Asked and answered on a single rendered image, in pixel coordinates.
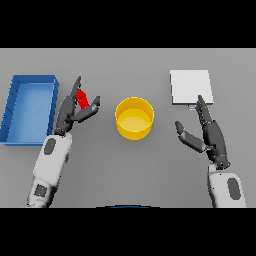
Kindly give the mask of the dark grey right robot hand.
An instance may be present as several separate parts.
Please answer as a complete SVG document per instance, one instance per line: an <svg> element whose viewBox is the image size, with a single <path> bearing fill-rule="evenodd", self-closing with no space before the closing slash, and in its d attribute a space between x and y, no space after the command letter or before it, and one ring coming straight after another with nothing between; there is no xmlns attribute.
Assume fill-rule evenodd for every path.
<svg viewBox="0 0 256 256"><path fill-rule="evenodd" d="M212 119L207 104L201 95L198 96L196 111L202 128L203 138L197 138L189 133L179 121L176 121L175 127L178 139L198 153L205 152L217 170L229 168L231 163L228 160L223 133L217 121Z"/></svg>

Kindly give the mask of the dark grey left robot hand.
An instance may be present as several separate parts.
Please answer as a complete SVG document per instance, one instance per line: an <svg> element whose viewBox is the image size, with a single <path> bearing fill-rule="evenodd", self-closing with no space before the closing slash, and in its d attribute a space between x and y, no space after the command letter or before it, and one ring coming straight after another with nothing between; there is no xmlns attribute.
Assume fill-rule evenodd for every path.
<svg viewBox="0 0 256 256"><path fill-rule="evenodd" d="M71 93L63 100L54 129L55 135L64 136L72 129L73 123L82 123L95 115L100 107L100 97L97 96L94 101L86 107L81 107L79 112L75 112L75 108L79 103L77 98L81 93L81 77L75 81Z"/></svg>

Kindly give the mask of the red beaker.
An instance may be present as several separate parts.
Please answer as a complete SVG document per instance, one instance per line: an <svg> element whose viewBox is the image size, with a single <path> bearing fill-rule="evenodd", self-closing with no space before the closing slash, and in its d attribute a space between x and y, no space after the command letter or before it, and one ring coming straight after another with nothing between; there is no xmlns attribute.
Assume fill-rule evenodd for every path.
<svg viewBox="0 0 256 256"><path fill-rule="evenodd" d="M80 106L80 109L83 110L89 106L86 93L83 90L78 90L76 92L76 99Z"/></svg>

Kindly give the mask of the pale square measuring scale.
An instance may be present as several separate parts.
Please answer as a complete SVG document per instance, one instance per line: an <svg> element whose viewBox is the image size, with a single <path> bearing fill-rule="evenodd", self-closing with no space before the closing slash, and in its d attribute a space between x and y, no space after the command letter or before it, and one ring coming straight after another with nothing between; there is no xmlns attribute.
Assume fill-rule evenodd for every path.
<svg viewBox="0 0 256 256"><path fill-rule="evenodd" d="M171 70L170 86L173 105L195 105L199 95L214 103L208 70Z"/></svg>

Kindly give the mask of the yellow bowl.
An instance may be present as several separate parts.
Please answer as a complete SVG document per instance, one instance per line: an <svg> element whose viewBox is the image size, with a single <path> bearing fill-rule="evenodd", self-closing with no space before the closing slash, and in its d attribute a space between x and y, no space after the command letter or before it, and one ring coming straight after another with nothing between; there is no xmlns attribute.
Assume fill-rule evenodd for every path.
<svg viewBox="0 0 256 256"><path fill-rule="evenodd" d="M121 136L128 140L141 140L152 129L154 109L144 98L129 97L116 107L115 121Z"/></svg>

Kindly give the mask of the blue tray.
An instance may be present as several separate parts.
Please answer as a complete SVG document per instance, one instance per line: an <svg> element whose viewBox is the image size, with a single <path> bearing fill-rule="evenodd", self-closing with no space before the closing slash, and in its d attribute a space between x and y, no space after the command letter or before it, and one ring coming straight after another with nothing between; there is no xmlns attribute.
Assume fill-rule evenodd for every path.
<svg viewBox="0 0 256 256"><path fill-rule="evenodd" d="M42 146L53 131L58 87L55 75L13 75L0 124L0 144Z"/></svg>

